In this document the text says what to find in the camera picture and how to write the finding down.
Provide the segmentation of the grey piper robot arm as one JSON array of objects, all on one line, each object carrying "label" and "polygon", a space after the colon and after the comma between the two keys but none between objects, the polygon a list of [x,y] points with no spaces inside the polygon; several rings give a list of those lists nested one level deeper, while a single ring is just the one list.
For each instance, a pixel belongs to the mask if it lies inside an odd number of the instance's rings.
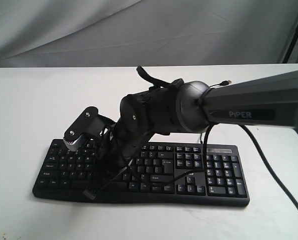
[{"label": "grey piper robot arm", "polygon": [[231,86],[210,87],[201,81],[167,83],[142,68],[149,90],[128,94],[117,122],[97,117],[88,134],[100,140],[98,167],[84,194],[90,199],[130,167],[130,160],[155,134],[204,133],[217,124],[292,128],[298,134],[298,71]]}]

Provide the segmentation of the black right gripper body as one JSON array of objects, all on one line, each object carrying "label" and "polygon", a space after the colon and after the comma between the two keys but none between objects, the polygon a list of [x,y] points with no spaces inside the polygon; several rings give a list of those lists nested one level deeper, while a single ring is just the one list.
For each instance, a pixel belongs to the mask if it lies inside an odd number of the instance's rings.
[{"label": "black right gripper body", "polygon": [[137,121],[96,119],[93,121],[95,137],[95,178],[112,178],[126,168],[151,138],[151,130]]}]

